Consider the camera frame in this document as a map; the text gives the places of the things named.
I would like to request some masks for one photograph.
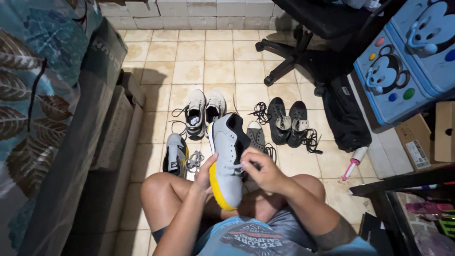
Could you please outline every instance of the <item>tiled floor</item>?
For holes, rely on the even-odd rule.
[[[266,104],[281,97],[286,109],[297,100],[308,108],[310,127],[322,135],[318,149],[322,155],[309,154],[305,147],[275,146],[278,165],[289,176],[310,174],[320,178],[327,192],[327,202],[358,230],[364,212],[374,213],[368,199],[349,196],[349,187],[378,179],[368,156],[354,168],[349,180],[341,180],[349,164],[350,154],[338,150],[327,123],[322,99],[314,96],[314,86],[308,75],[294,70],[271,87],[263,79],[283,58],[268,51],[256,52],[254,44],[262,38],[295,44],[292,34],[276,31],[120,31],[129,47],[123,63],[126,72],[132,72],[147,95],[139,144],[136,149],[130,185],[117,236],[115,256],[151,256],[156,246],[141,209],[139,191],[141,182],[159,172],[166,139],[171,133],[171,111],[184,108],[187,95],[194,89],[205,94],[218,88],[227,101],[228,111],[237,110],[244,119],[244,130],[255,120],[253,111],[258,102]],[[323,47],[324,42],[313,40],[310,47]],[[266,142],[271,143],[270,128],[264,126]],[[174,131],[184,125],[176,123]],[[187,139],[189,151],[210,155],[207,139]]]

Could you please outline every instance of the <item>blue t-shirt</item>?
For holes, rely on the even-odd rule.
[[[248,255],[315,255],[256,219],[232,217],[214,225],[205,232],[194,246],[193,255],[248,256]],[[327,256],[376,256],[376,250],[360,237],[351,243],[330,251],[318,252]]]

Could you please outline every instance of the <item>floral bedsheet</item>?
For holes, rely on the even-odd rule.
[[[0,6],[0,251],[9,256],[70,125],[82,59],[102,17],[95,0]]]

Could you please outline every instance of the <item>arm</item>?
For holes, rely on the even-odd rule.
[[[243,153],[241,161],[244,170],[261,189],[286,198],[300,222],[323,250],[348,244],[357,236],[352,226],[337,211],[284,175],[269,156],[249,148]],[[261,170],[258,171],[251,162],[258,163]]]
[[[195,176],[195,182],[183,200],[163,237],[157,244],[153,256],[190,255],[196,242],[199,224],[202,218],[205,203],[212,193],[209,180],[209,168],[217,160],[218,154],[209,157],[201,171]]]

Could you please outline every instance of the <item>leaf pattern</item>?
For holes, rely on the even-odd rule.
[[[41,58],[18,38],[0,30],[0,67],[30,70],[41,66]]]
[[[0,107],[0,140],[20,134],[27,126],[27,120],[27,116],[11,107]]]
[[[33,128],[36,130],[38,139],[48,147],[59,148],[65,136],[68,125],[52,121],[48,118],[34,119]]]
[[[73,10],[76,10],[78,0],[66,0],[66,2],[71,6],[71,8],[73,8]]]
[[[23,101],[30,98],[30,89],[15,74],[0,70],[0,100]]]
[[[73,115],[68,111],[70,104],[58,95],[38,95],[37,98],[40,101],[41,109],[49,119],[62,121]]]
[[[29,135],[13,148],[6,158],[6,166],[16,185],[28,198],[33,198],[40,191],[53,160],[52,149]]]

